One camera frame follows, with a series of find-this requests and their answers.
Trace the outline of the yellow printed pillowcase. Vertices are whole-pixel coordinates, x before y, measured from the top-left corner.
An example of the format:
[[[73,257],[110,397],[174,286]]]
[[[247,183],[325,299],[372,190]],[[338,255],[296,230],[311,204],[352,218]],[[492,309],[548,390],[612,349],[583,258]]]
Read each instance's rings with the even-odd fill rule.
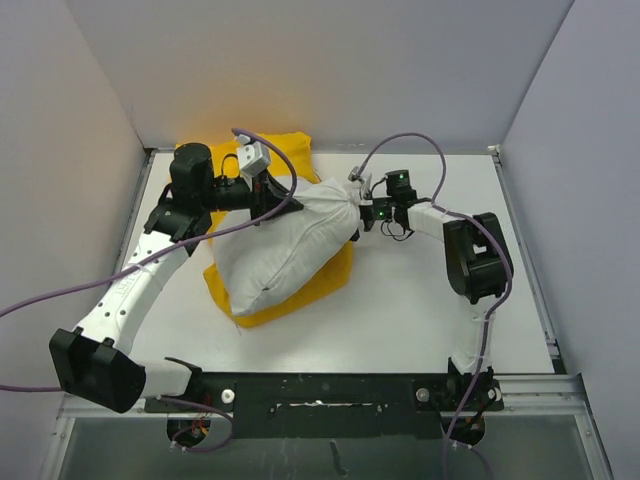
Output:
[[[213,262],[204,272],[210,296],[243,328],[251,328],[300,310],[343,288],[354,263],[352,236],[359,223],[356,195],[335,178],[315,171],[309,135],[269,134],[290,164],[272,158],[270,173],[290,186],[302,210],[240,231],[246,210],[212,214],[212,228],[224,236],[206,241]]]

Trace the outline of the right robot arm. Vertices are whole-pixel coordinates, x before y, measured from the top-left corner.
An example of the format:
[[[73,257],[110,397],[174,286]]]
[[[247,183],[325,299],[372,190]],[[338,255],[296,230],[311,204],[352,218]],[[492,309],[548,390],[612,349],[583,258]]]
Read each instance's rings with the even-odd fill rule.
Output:
[[[445,395],[452,406],[469,408],[480,398],[480,381],[491,369],[496,310],[513,287],[513,262],[498,216],[448,210],[434,195],[419,196],[406,169],[383,175],[386,194],[382,197],[374,195],[371,177],[361,168],[354,168],[349,180],[359,187],[360,218],[366,231],[377,222],[396,223],[403,230],[398,240],[423,234],[442,243],[446,278],[468,310],[449,358],[458,376],[447,381]]]

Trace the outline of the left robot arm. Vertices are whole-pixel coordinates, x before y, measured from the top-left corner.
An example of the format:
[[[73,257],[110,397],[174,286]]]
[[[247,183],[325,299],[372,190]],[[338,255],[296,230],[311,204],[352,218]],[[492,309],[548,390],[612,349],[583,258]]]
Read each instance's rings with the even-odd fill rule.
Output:
[[[212,225],[214,212],[246,210],[249,224],[299,211],[292,188],[269,173],[281,150],[255,136],[238,134],[239,174],[216,175],[210,149],[179,146],[169,167],[170,182],[150,213],[128,263],[109,282],[97,305],[68,331],[57,330],[49,350],[61,389],[117,413],[141,398],[168,396],[180,410],[200,405],[204,387],[199,367],[175,358],[136,362],[129,356],[135,337],[170,278],[193,255]]]

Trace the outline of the white pillow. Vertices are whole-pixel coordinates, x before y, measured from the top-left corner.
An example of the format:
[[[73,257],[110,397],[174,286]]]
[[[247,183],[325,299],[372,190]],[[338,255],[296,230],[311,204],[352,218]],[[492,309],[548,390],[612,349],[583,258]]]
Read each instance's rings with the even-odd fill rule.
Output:
[[[294,198],[303,210],[213,239],[214,264],[232,315],[249,316],[288,300],[356,232],[359,206],[340,181],[304,181]]]

